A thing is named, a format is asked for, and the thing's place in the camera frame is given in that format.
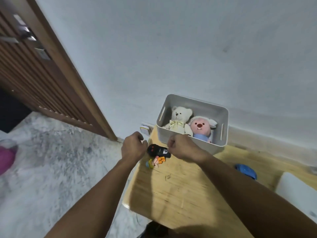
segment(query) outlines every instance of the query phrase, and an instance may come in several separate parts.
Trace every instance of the hand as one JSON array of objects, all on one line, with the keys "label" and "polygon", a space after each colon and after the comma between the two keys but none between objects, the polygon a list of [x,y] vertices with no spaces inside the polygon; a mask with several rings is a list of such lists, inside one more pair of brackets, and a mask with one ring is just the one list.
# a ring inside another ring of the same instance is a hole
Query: hand
[{"label": "hand", "polygon": [[168,151],[181,160],[202,163],[210,154],[199,148],[188,135],[175,135],[170,137]]},{"label": "hand", "polygon": [[130,136],[126,137],[121,147],[122,160],[127,162],[133,167],[144,156],[147,149],[147,141],[139,132],[134,132]]}]

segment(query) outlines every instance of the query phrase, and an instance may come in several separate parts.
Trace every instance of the wooden door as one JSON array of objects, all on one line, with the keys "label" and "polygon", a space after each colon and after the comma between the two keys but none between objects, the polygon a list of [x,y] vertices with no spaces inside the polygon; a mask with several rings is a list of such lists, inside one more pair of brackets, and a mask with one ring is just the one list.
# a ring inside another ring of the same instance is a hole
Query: wooden door
[{"label": "wooden door", "polygon": [[0,84],[33,110],[117,139],[34,0],[1,0]]}]

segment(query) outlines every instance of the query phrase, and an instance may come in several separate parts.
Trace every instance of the plastic bin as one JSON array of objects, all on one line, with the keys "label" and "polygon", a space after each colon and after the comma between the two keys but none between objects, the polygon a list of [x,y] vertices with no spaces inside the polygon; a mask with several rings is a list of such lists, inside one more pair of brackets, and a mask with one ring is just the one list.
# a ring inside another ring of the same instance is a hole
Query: plastic bin
[{"label": "plastic bin", "polygon": [[227,144],[228,140],[228,109],[216,104],[183,97],[176,94],[170,94],[166,97],[160,115],[156,121],[158,127],[158,139],[162,143],[167,144],[170,136],[177,134],[174,131],[162,128],[164,125],[169,123],[172,116],[173,106],[191,108],[193,110],[194,116],[203,116],[215,120],[218,124],[213,132],[212,143],[208,143],[194,137],[191,138],[200,148],[213,155],[221,152],[224,149],[224,146]]}]

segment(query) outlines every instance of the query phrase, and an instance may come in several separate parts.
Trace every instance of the wooden tabletop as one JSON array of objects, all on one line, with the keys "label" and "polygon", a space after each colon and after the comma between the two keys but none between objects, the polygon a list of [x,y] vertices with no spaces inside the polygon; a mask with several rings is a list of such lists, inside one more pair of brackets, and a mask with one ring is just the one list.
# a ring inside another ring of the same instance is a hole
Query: wooden tabletop
[{"label": "wooden tabletop", "polygon": [[[154,128],[149,144],[166,147]],[[215,155],[230,166],[242,163],[255,170],[258,182],[275,190],[287,171],[317,189],[317,176],[307,167],[263,153],[226,146]],[[146,154],[141,160],[123,198],[130,210],[179,232],[196,237],[252,237],[214,185],[196,164],[172,156],[158,168],[148,169]]]}]

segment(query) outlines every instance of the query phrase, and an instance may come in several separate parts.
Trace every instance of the door frame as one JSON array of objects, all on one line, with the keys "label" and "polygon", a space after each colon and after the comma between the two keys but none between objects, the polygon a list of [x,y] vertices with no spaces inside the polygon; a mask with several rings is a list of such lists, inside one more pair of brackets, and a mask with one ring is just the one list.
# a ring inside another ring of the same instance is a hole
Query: door frame
[{"label": "door frame", "polygon": [[117,140],[116,135],[97,106],[92,95],[85,86],[76,68],[71,62],[63,46],[56,37],[53,29],[46,20],[35,0],[10,0],[18,14],[26,21],[35,36],[40,40],[50,57],[74,89],[76,94],[86,105],[92,116],[110,140]]}]

